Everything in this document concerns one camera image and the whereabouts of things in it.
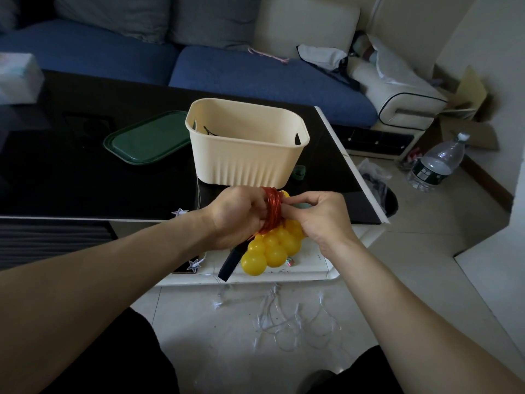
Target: green lid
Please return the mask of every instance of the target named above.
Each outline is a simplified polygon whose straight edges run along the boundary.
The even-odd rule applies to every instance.
[[[188,145],[187,112],[164,112],[111,133],[104,147],[129,164],[149,164]]]

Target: white leather armrest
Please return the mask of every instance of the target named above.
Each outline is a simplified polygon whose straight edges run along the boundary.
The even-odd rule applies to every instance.
[[[447,103],[447,99],[424,80],[417,88],[383,81],[375,65],[361,58],[349,58],[348,75],[361,83],[363,93],[385,125],[426,130]]]

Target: person's leg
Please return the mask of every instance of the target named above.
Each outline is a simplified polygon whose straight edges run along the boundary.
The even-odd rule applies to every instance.
[[[108,328],[42,393],[99,392],[179,393],[175,369],[161,351],[149,322],[131,308]]]
[[[403,394],[380,346],[365,351],[347,370],[314,384],[308,394],[326,392]]]

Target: green bottle label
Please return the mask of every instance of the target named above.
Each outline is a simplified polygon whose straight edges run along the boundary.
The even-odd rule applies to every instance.
[[[421,162],[421,159],[419,159],[416,165],[412,168],[412,173],[414,173],[414,175],[421,181],[424,181],[429,185],[437,185],[447,177],[446,175],[437,174],[428,167],[425,167]]]

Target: hand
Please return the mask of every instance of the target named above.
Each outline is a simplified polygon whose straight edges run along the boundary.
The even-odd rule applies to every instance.
[[[266,218],[266,193],[253,186],[231,186],[201,212],[210,229],[208,247],[227,249],[258,232]]]
[[[300,209],[291,205],[309,203],[313,207]],[[282,216],[301,223],[302,230],[317,242],[321,253],[332,259],[334,249],[340,244],[361,245],[355,235],[343,195],[336,192],[304,192],[297,196],[284,198],[281,205]]]

